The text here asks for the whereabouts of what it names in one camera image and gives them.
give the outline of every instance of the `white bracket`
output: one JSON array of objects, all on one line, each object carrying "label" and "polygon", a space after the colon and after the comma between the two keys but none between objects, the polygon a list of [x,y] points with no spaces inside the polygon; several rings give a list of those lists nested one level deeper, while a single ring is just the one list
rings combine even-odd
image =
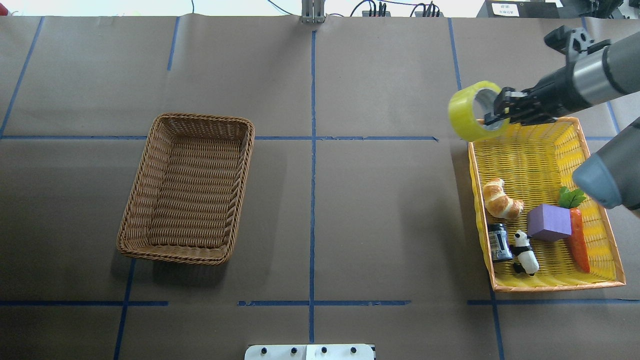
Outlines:
[{"label": "white bracket", "polygon": [[376,360],[366,344],[252,345],[244,360]]},{"label": "white bracket", "polygon": [[302,15],[300,22],[315,24],[324,22],[324,0],[302,0]]}]

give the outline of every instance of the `purple cube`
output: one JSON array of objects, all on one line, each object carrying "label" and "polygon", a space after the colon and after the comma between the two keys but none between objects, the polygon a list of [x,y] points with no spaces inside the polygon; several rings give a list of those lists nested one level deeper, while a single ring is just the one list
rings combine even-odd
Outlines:
[{"label": "purple cube", "polygon": [[536,240],[557,241],[571,235],[569,209],[542,204],[527,214],[527,233]]}]

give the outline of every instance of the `yellow tape roll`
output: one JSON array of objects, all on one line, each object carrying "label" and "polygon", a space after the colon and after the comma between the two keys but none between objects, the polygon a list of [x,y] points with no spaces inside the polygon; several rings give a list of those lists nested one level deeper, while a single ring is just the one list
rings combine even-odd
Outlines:
[{"label": "yellow tape roll", "polygon": [[493,100],[502,89],[490,82],[480,81],[456,92],[449,101],[449,121],[456,133],[468,142],[493,138],[504,133],[509,119],[489,126],[482,125],[474,115],[474,101],[482,106],[483,113],[493,113]]}]

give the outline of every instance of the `croissant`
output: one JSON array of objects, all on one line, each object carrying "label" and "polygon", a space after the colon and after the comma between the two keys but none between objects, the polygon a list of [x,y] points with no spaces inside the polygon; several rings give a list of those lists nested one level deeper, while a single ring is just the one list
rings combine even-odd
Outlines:
[{"label": "croissant", "polygon": [[513,200],[504,193],[504,180],[499,177],[490,180],[482,188],[484,206],[489,214],[497,218],[514,220],[524,209],[522,200]]}]

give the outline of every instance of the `metal mount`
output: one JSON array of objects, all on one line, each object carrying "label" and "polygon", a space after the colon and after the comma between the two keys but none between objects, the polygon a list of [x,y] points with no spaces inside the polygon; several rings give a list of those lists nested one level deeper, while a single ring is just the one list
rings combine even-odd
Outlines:
[{"label": "metal mount", "polygon": [[562,25],[545,35],[545,44],[563,54],[567,65],[611,45],[611,40],[594,43],[584,28],[570,29]]},{"label": "metal mount", "polygon": [[304,24],[322,23],[324,16],[324,0],[302,0],[300,22]]}]

